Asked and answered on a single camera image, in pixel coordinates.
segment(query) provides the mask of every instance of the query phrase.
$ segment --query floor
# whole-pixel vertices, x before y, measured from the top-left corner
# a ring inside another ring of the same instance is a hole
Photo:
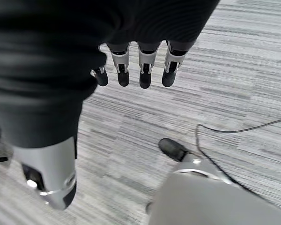
[[[194,128],[235,130],[281,119],[281,0],[222,0],[171,88],[161,85],[166,44],[152,85],[110,82],[85,101],[78,141],[78,191],[54,211],[25,187],[19,164],[0,164],[0,225],[141,225],[144,207],[175,162],[157,147],[170,137],[195,149]],[[239,134],[200,133],[202,148],[231,176],[281,207],[281,123]],[[12,156],[0,140],[0,156]]]

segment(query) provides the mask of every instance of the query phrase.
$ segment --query silver joint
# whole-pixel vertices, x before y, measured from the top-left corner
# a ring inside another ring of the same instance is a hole
[[[152,69],[153,69],[152,64],[149,64],[149,71],[148,71],[148,74],[151,74],[151,73],[152,73]],[[144,73],[144,63],[142,63],[142,64],[140,65],[140,73],[141,73],[141,74]]]
[[[144,73],[144,64],[149,64],[149,71],[148,74],[151,74],[155,58],[156,58],[157,50],[151,54],[145,54],[141,52],[141,49],[139,47],[139,66],[140,66],[140,73]]]
[[[170,45],[169,45],[168,50],[167,50],[167,54],[165,56],[165,61],[164,61],[165,72],[167,72],[167,73],[169,72],[171,62],[176,62],[177,65],[176,65],[176,68],[175,68],[175,71],[174,71],[174,73],[176,73],[178,68],[182,65],[182,62],[183,62],[185,56],[186,56],[186,54],[181,55],[181,56],[176,56],[176,55],[171,54],[170,53]]]
[[[103,74],[104,71],[105,71],[105,68],[104,67],[99,67],[99,69],[100,69],[100,73]]]

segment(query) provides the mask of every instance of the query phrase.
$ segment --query robot leg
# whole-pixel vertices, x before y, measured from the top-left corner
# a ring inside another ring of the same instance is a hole
[[[118,82],[122,87],[129,84],[129,45],[129,42],[120,45],[107,43],[111,51],[114,66],[117,69]]]
[[[280,209],[182,145],[170,145],[162,151],[181,163],[147,206],[148,225],[281,225]]]
[[[13,146],[14,156],[22,165],[27,185],[45,204],[66,209],[74,199],[77,179],[75,171],[75,139],[43,148]]]
[[[160,42],[151,44],[138,42],[137,44],[139,46],[140,86],[146,89],[151,84],[151,72]]]
[[[187,52],[194,43],[195,41],[185,43],[167,41],[168,50],[165,56],[165,67],[162,80],[165,87],[170,87],[174,83],[177,69],[182,65]]]

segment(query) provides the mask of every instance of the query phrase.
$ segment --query striped carpet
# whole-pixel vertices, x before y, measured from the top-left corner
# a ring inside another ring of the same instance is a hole
[[[130,84],[109,84],[85,101],[78,141],[78,191],[65,211],[24,185],[19,164],[0,164],[0,225],[141,225],[173,161],[157,148],[170,137],[195,149],[194,128],[235,130],[281,119],[281,0],[222,0],[171,88],[161,85],[166,44],[152,85],[139,84],[130,47]],[[231,176],[281,207],[281,123],[239,134],[201,130],[202,148]],[[0,140],[0,156],[12,152]]]

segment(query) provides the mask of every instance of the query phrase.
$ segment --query wire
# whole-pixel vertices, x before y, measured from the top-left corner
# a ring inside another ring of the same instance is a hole
[[[234,178],[232,178],[227,172],[225,172],[209,155],[207,155],[200,147],[200,140],[199,140],[199,132],[200,132],[200,127],[203,127],[203,128],[206,128],[208,130],[211,130],[211,131],[214,131],[214,132],[217,132],[217,133],[226,133],[226,134],[232,134],[232,133],[241,133],[241,132],[245,132],[245,131],[249,131],[249,130],[255,130],[255,129],[259,129],[259,128],[263,128],[263,127],[266,127],[266,126],[269,126],[269,125],[272,125],[272,124],[275,124],[275,123],[280,123],[281,120],[276,120],[276,121],[273,121],[273,122],[269,122],[269,123],[266,123],[266,124],[262,124],[262,125],[259,125],[259,126],[256,126],[256,127],[251,127],[251,128],[247,128],[247,129],[242,129],[242,130],[233,130],[233,131],[226,131],[226,130],[217,130],[217,129],[213,129],[213,128],[210,128],[210,127],[206,127],[202,124],[198,124],[196,126],[196,129],[195,129],[195,139],[196,139],[196,146],[197,146],[197,150],[199,152],[201,152],[212,164],[214,164],[223,174],[225,174],[232,182],[238,184],[239,186],[241,186],[243,189],[251,192],[252,194],[264,199],[265,201],[273,204],[272,202],[270,202],[269,200],[265,199],[264,197],[260,196],[259,194],[257,194],[256,192],[252,191],[250,188],[246,187],[245,185],[241,184],[240,182],[238,182],[237,180],[235,180]]]

